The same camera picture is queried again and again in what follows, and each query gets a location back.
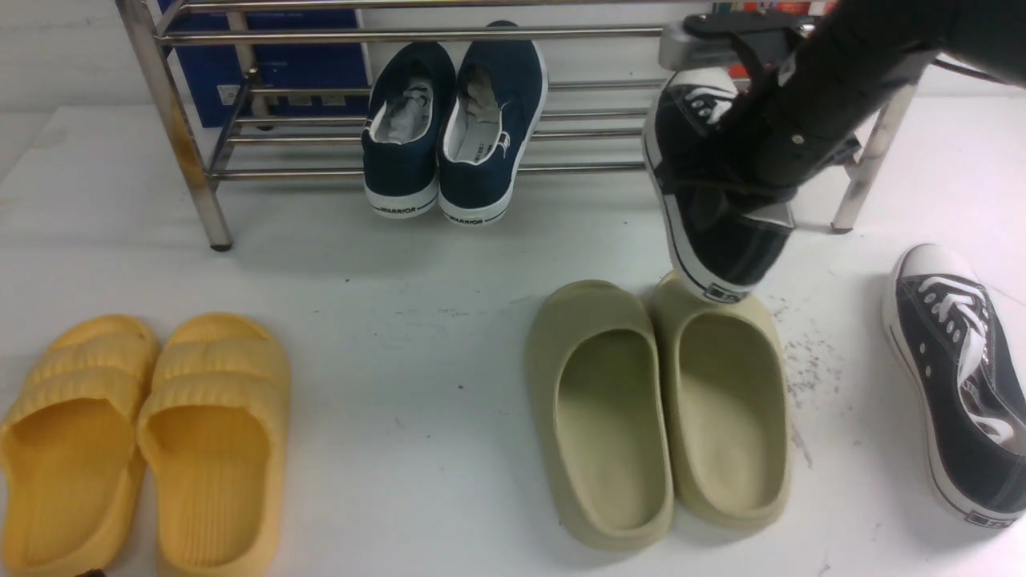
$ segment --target canvas sneaker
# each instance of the canvas sneaker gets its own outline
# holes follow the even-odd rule
[[[673,178],[701,170],[695,150],[737,95],[723,69],[679,72],[653,104],[642,139],[674,268],[689,292],[714,303],[747,297],[777,262],[794,229],[786,202],[766,204],[721,188],[679,186]]]
[[[438,198],[437,142],[452,98],[456,70],[435,42],[409,44],[370,92],[363,144],[363,184],[374,210],[408,219]]]
[[[1026,398],[987,290],[958,255],[915,246],[892,273],[883,325],[922,400],[943,502],[1008,527],[1026,509]]]
[[[496,22],[489,27],[515,27]],[[442,211],[482,226],[506,213],[517,167],[542,116],[549,77],[528,40],[474,42],[457,75],[456,101],[442,132],[438,166]]]

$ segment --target shoe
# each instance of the shoe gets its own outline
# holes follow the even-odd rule
[[[139,446],[157,486],[161,577],[259,577],[278,546],[288,358],[246,317],[204,314],[157,359]]]
[[[632,551],[673,521],[659,359],[641,302],[599,280],[542,305],[524,357],[549,487],[582,543]]]
[[[987,290],[958,255],[914,246],[892,273],[883,325],[924,407],[942,502],[1008,527],[1026,510],[1026,399]]]
[[[435,42],[409,44],[370,91],[363,144],[363,185],[379,215],[409,219],[438,198],[438,133],[452,99],[456,70]]]
[[[679,170],[701,170],[696,147],[731,110],[738,89],[726,71],[689,70],[674,75],[648,112],[643,157],[663,208],[673,267],[688,291],[713,303],[747,297],[777,262],[794,229],[787,203],[743,207],[713,187],[677,186]]]
[[[482,226],[506,213],[548,91],[545,60],[536,43],[498,40],[470,45],[439,150],[440,204],[449,221]]]
[[[79,575],[121,549],[146,472],[135,417],[157,351],[142,321],[109,315],[65,333],[32,369],[0,424],[8,575]]]
[[[716,525],[768,526],[791,485],[787,377],[773,315],[755,298],[703,301],[676,271],[648,309],[677,496]]]

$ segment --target white table surface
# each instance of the white table surface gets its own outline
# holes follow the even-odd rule
[[[665,540],[607,554],[569,537],[550,500],[526,329],[567,282],[644,293],[669,269],[644,175],[523,178],[506,218],[470,231],[437,211],[378,218],[362,194],[333,194],[352,185],[229,184],[237,240],[215,254],[151,108],[61,109],[0,185],[0,406],[82,319],[136,314],[166,337],[230,310],[273,328],[294,371],[270,576],[1026,574],[1026,523],[979,529],[931,493],[917,400],[879,320],[902,251],[944,242],[975,263],[1022,358],[1024,133],[1026,101],[921,99],[855,232],[823,232],[839,170],[802,191],[807,226],[757,292],[787,344],[791,501],[754,535],[678,505]],[[155,575],[154,502],[148,476],[111,575]]]
[[[0,182],[29,150],[50,116],[45,112],[0,113]]]

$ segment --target white rubber sole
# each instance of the white rubber sole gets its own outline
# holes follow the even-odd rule
[[[366,182],[363,183],[363,191],[374,211],[386,219],[396,220],[412,219],[430,210],[438,200],[438,190],[437,171],[434,180],[424,190],[405,196],[378,194],[367,188]]]
[[[676,199],[660,192],[659,181],[656,180],[656,166],[662,161],[661,158],[655,159],[652,156],[653,151],[659,154],[659,143],[656,140],[656,112],[658,108],[659,99],[657,98],[645,116],[641,137],[641,157],[644,159],[645,171],[648,172],[653,192],[655,192],[663,213],[663,226],[666,229],[666,244],[670,251],[670,261],[673,263],[673,268],[680,272],[687,291],[696,297],[719,304],[739,303],[748,297],[752,286],[742,286],[723,281],[702,264],[688,242],[681,242],[680,245],[675,242],[676,235],[686,233],[683,223],[680,222],[680,209]]]
[[[538,110],[535,111],[535,117],[531,118],[530,124],[527,125],[527,133],[523,139],[523,144],[520,145],[520,151],[516,153],[516,158],[513,160],[513,174],[510,175],[510,186],[499,200],[488,206],[477,208],[457,206],[445,200],[445,196],[442,195],[438,201],[438,205],[441,206],[445,218],[452,224],[464,227],[487,226],[503,218],[506,215],[506,208],[510,205],[510,199],[513,197],[513,185],[516,183],[517,169],[520,167],[520,160],[523,159],[523,153],[527,150],[530,137],[535,133],[535,127],[538,126],[539,120],[542,119],[542,111],[545,110],[545,101],[549,95],[549,69],[545,66],[545,57],[542,55],[542,48],[539,47],[538,42],[531,41],[531,44],[535,45],[535,51],[538,53],[538,62],[542,66],[542,98],[538,102]]]
[[[919,379],[918,373],[912,369],[915,364],[914,356],[908,348],[905,334],[901,330],[901,322],[898,320],[898,298],[895,295],[895,290],[898,285],[898,275],[901,272],[902,263],[905,262],[905,257],[912,248],[902,254],[901,259],[898,260],[898,264],[895,265],[894,270],[891,272],[885,287],[886,293],[883,295],[881,316],[883,319],[883,330],[886,332],[886,339],[891,343],[891,349],[898,355],[898,360],[905,368],[909,377],[911,377],[911,382],[915,386],[916,397],[919,399],[919,408],[926,427],[924,435],[926,438],[926,471],[930,474],[931,485],[938,500],[945,505],[945,510],[962,521],[979,527],[1003,529],[1021,517],[1023,513],[992,511],[974,503],[971,499],[962,495],[945,472],[944,463],[941,461],[941,454],[937,449],[937,438],[934,434],[934,418],[930,413],[930,403],[926,400],[925,388]]]

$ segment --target metal shoe rack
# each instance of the metal shoe rack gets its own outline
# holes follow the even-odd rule
[[[232,169],[232,153],[240,146],[311,146],[358,145],[358,134],[279,134],[243,133],[246,127],[331,126],[354,128],[363,125],[362,117],[282,117],[268,113],[267,100],[298,95],[366,97],[369,87],[308,89],[303,87],[272,87],[262,83],[253,55],[254,44],[353,44],[372,42],[412,41],[477,41],[477,40],[598,40],[603,38],[659,38],[665,23],[641,25],[602,26],[547,26],[517,29],[447,28],[423,30],[318,30],[318,31],[251,31],[247,29],[245,14],[255,11],[300,11],[327,9],[401,9],[427,8],[459,9],[467,7],[539,6],[554,4],[614,4],[633,3],[636,0],[177,0],[155,22],[147,0],[115,0],[121,12],[125,30],[146,77],[154,104],[160,114],[168,140],[174,150],[179,166],[210,246],[228,251],[232,235],[218,202],[218,186],[225,181],[275,181],[275,180],[334,180],[361,179],[358,166],[332,169],[281,167],[262,169]],[[645,2],[687,2],[695,0],[644,0]],[[181,32],[176,25],[189,14],[224,13],[228,31]],[[234,45],[246,81],[235,100],[233,114],[224,126],[208,162],[204,162],[192,126],[186,114],[182,95],[171,76],[168,56],[176,46]],[[657,56],[653,50],[653,59]],[[552,83],[551,91],[576,90],[646,90],[660,89],[665,79],[608,80],[595,82]],[[901,119],[914,95],[915,87],[908,86],[881,111],[873,133],[861,158],[846,168],[852,184],[832,222],[836,232],[852,230],[859,210],[876,177],[887,149],[894,140]],[[246,110],[249,117],[241,116]],[[601,121],[642,119],[643,109],[629,110],[546,110],[544,122]],[[595,139],[638,139],[641,128],[588,128],[548,129],[535,132],[537,141],[574,141]],[[519,171],[526,175],[582,175],[596,172],[622,172],[644,170],[640,159],[624,162],[583,162],[573,164],[526,164]]]

